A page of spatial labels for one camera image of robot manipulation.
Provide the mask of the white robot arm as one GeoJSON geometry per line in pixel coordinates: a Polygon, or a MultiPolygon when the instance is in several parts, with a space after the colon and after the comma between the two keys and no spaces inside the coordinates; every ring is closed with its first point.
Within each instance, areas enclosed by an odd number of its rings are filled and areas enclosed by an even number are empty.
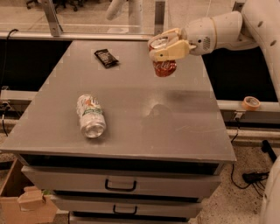
{"type": "MultiPolygon", "coordinates": [[[[240,50],[258,45],[280,101],[280,1],[246,0],[241,11],[203,17],[186,25],[184,39],[193,55],[215,49],[240,50]]],[[[280,224],[280,157],[273,163],[262,198],[260,224],[280,224]]]]}

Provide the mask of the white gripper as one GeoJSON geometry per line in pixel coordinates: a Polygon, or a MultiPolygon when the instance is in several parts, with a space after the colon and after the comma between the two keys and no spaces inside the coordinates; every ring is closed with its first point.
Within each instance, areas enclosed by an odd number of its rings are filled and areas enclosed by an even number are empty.
{"type": "MultiPolygon", "coordinates": [[[[149,48],[162,48],[172,39],[179,38],[181,30],[174,28],[160,33],[148,41],[149,48]]],[[[153,61],[178,60],[191,55],[211,53],[216,46],[216,30],[210,17],[203,17],[188,23],[182,31],[183,39],[162,49],[152,50],[153,61]]]]}

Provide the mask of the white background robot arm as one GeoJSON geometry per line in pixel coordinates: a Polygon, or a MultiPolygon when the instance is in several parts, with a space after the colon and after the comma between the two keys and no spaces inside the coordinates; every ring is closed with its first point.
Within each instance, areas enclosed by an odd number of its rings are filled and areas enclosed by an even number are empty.
{"type": "MultiPolygon", "coordinates": [[[[106,12],[107,20],[121,16],[126,2],[133,0],[110,0],[106,12]]],[[[150,58],[155,62],[172,61],[187,56],[196,45],[191,45],[186,39],[183,29],[175,28],[154,36],[148,41],[150,58]]]]}

